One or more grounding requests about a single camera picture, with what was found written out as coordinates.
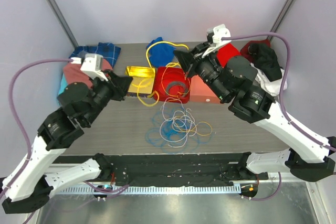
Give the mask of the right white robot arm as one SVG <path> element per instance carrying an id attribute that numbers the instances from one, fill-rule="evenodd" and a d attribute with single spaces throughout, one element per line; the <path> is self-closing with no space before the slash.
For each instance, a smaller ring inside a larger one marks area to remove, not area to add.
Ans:
<path id="1" fill-rule="evenodd" d="M 296 120 L 286 120 L 280 103 L 254 84 L 257 69 L 243 56 L 230 58 L 221 66 L 208 43 L 192 50 L 175 50 L 186 77 L 199 76 L 228 109 L 239 119 L 267 130 L 288 145 L 288 149 L 270 153 L 247 153 L 237 166 L 242 179 L 264 172 L 290 172 L 295 177 L 317 182 L 334 174 L 335 161 L 330 158 L 335 137 L 323 137 L 303 127 Z"/>

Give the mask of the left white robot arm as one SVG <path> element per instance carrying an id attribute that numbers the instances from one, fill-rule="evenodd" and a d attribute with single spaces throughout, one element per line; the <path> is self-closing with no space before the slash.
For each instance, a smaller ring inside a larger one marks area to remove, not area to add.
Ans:
<path id="1" fill-rule="evenodd" d="M 1 180 L 2 187 L 8 188 L 2 203 L 6 214 L 34 212 L 67 187 L 96 178 L 105 182 L 111 177 L 113 166 L 101 153 L 63 172 L 46 174 L 56 158 L 91 127 L 109 101 L 124 100 L 133 78 L 111 70 L 105 74 L 105 80 L 95 78 L 91 88 L 74 82 L 58 96 L 61 107 L 39 127 L 24 171 L 18 178 L 9 175 Z"/>

